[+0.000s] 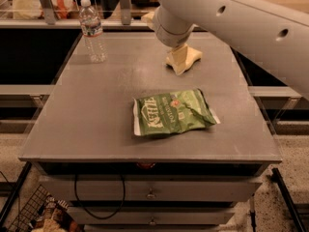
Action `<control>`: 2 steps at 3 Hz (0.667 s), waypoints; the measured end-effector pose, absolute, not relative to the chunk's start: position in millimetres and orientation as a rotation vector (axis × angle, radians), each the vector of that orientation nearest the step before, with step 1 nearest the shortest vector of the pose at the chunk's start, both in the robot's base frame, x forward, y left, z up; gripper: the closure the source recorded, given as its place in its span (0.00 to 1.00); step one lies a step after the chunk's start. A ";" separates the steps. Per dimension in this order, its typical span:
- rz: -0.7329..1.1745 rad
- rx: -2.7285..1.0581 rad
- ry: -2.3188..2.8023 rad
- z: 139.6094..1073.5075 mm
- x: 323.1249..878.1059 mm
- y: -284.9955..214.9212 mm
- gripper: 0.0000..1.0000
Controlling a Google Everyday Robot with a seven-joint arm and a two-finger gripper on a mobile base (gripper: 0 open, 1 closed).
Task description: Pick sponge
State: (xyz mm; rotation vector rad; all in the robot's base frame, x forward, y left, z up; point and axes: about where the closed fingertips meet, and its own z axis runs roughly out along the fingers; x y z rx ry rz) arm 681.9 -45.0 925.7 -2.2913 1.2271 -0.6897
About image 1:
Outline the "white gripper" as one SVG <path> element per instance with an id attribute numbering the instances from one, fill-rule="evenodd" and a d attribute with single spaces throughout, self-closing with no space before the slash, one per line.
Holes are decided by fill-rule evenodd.
<path id="1" fill-rule="evenodd" d="M 193 24 L 171 14 L 162 6 L 156 8 L 154 12 L 142 15 L 141 20 L 148 27 L 154 27 L 157 38 L 163 44 L 173 47 L 170 52 L 172 68 L 176 75 L 184 73 L 187 70 L 188 51 L 185 43 L 194 28 Z"/>

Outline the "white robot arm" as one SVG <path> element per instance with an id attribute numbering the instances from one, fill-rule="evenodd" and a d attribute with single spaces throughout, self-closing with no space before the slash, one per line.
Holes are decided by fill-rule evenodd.
<path id="1" fill-rule="evenodd" d="M 195 25 L 309 99 L 309 15 L 264 0 L 158 0 L 153 30 L 169 47 Z"/>

